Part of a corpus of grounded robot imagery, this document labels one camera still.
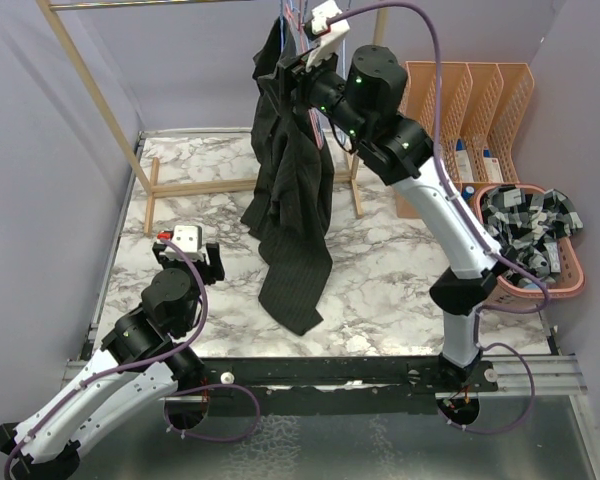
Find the black pinstripe shirt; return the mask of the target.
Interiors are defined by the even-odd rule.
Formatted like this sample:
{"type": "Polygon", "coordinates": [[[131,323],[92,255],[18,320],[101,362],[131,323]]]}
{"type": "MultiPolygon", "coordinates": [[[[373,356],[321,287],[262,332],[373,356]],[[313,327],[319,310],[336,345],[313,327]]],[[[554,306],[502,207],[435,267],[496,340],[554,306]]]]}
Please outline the black pinstripe shirt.
{"type": "Polygon", "coordinates": [[[268,266],[260,304],[278,324],[302,336],[323,320],[317,305],[333,265],[325,236],[335,169],[327,143],[321,149],[316,145],[308,111],[281,108],[274,97],[278,61],[296,55],[287,20],[285,27],[282,54],[277,19],[253,58],[259,98],[251,146],[259,171],[241,221],[258,240],[268,266]]]}

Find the pink wire hanger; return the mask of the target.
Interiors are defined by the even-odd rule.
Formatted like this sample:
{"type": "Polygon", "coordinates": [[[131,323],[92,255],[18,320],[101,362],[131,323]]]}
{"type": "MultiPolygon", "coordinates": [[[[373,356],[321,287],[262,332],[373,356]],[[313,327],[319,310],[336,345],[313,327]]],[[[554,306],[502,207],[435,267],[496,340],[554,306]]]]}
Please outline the pink wire hanger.
{"type": "MultiPolygon", "coordinates": [[[[290,31],[296,44],[296,50],[299,54],[308,52],[309,43],[302,30],[301,20],[302,11],[296,8],[292,1],[280,1],[280,14],[287,20],[290,31]]],[[[318,118],[318,112],[315,109],[309,109],[309,118],[313,130],[314,140],[319,149],[324,146],[325,137],[318,118]]]]}

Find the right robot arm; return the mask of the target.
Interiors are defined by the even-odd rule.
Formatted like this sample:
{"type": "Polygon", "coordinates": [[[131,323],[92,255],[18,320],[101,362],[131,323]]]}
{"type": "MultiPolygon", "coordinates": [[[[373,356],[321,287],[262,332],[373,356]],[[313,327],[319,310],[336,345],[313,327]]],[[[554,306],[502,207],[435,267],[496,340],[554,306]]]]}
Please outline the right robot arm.
{"type": "Polygon", "coordinates": [[[398,108],[408,74],[386,47],[358,48],[347,77],[335,55],[317,66],[308,55],[282,59],[274,91],[285,106],[314,107],[350,138],[354,153],[419,214],[449,266],[430,289],[443,312],[439,378],[461,391],[476,376],[478,309],[508,268],[513,250],[493,239],[435,158],[432,138],[398,108]]]}

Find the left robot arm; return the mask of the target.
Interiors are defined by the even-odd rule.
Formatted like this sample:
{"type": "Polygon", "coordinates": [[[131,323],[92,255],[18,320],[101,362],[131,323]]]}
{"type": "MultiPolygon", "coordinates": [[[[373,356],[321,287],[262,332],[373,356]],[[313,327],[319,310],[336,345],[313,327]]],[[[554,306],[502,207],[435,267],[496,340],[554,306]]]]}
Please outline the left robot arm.
{"type": "Polygon", "coordinates": [[[82,370],[44,407],[0,425],[7,479],[67,479],[109,433],[151,402],[194,392],[204,366],[191,348],[207,320],[206,288],[225,277],[220,247],[177,238],[152,247],[162,271],[117,320],[82,370]]]}

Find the grey plaid shirt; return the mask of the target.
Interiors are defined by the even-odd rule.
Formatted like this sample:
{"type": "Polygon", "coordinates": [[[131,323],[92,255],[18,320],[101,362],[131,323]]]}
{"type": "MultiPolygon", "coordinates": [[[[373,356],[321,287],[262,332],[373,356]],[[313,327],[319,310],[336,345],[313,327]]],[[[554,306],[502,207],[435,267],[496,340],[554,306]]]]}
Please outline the grey plaid shirt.
{"type": "Polygon", "coordinates": [[[584,224],[571,200],[556,189],[535,191],[502,185],[479,201],[486,230],[516,251],[515,261],[546,285],[562,273],[558,243],[579,233],[584,224]]]}

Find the blue hanger of black shirt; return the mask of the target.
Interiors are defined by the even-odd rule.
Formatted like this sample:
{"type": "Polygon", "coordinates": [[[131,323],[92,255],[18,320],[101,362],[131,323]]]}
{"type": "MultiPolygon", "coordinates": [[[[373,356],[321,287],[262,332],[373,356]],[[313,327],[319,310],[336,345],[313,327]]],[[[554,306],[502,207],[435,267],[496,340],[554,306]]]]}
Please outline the blue hanger of black shirt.
{"type": "Polygon", "coordinates": [[[279,51],[280,54],[282,54],[284,52],[284,47],[286,44],[286,34],[285,34],[285,25],[286,25],[286,8],[287,8],[287,1],[286,0],[279,0],[278,4],[279,4],[279,15],[278,15],[278,25],[279,25],[279,51]]]}

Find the blue wire hanger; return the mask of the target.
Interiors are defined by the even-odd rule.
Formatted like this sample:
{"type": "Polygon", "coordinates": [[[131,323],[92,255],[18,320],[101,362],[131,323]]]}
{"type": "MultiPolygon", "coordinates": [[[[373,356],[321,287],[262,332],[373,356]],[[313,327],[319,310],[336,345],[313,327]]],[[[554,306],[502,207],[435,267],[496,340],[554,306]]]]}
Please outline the blue wire hanger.
{"type": "MultiPolygon", "coordinates": [[[[339,61],[340,61],[339,73],[341,74],[341,76],[343,78],[345,78],[347,76],[347,72],[348,72],[346,41],[343,41],[340,46],[339,61]]],[[[337,128],[337,132],[334,134],[334,138],[336,139],[338,145],[340,146],[340,148],[342,150],[344,150],[345,152],[347,152],[349,154],[351,154],[353,152],[350,137],[342,129],[337,128]]]]}
{"type": "MultiPolygon", "coordinates": [[[[306,37],[303,27],[302,27],[302,21],[304,19],[305,9],[302,6],[302,1],[290,1],[289,7],[291,10],[291,18],[294,22],[295,29],[296,29],[296,37],[299,41],[299,51],[302,54],[304,54],[308,51],[308,47],[309,47],[307,37],[306,37]]],[[[316,145],[319,148],[322,148],[325,143],[325,136],[324,136],[324,132],[322,130],[321,124],[320,124],[320,120],[318,118],[318,112],[314,108],[310,108],[308,110],[308,113],[309,113],[312,129],[313,129],[316,145]]]]}

